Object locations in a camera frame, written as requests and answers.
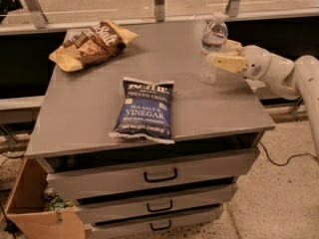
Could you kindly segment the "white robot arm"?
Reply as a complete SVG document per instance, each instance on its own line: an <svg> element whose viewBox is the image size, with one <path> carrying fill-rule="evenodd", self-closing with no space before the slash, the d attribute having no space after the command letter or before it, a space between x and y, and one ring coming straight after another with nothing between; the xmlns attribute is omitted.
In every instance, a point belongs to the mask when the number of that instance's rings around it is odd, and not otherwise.
<svg viewBox="0 0 319 239"><path fill-rule="evenodd" d="M310 121L316 154L319 157L319 60L301 56L295 61L255 45L242 46L227 40L221 52L206 56L208 63L230 73L260 81L286 100L302 98Z"/></svg>

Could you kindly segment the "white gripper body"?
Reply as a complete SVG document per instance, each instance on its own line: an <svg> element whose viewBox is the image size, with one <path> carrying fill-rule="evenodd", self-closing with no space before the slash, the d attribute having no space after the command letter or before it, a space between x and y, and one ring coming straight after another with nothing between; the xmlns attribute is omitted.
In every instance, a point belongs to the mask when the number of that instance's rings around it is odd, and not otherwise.
<svg viewBox="0 0 319 239"><path fill-rule="evenodd" d="M271 53L263 48L249 45L242 48L240 56L245 60L241 75L250 80L261 80L270 66Z"/></svg>

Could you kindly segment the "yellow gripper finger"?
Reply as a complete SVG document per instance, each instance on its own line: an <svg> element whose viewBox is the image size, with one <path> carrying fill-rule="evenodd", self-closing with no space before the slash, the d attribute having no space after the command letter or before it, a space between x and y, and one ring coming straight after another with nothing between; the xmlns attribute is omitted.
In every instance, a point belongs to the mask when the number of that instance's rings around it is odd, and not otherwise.
<svg viewBox="0 0 319 239"><path fill-rule="evenodd" d="M246 67L246 60L240 56L208 54L206 60L214 67L230 73L241 72Z"/></svg>
<svg viewBox="0 0 319 239"><path fill-rule="evenodd" d="M238 55L241 49L242 45L239 42L227 39L222 51L224 53L234 53L235 55Z"/></svg>

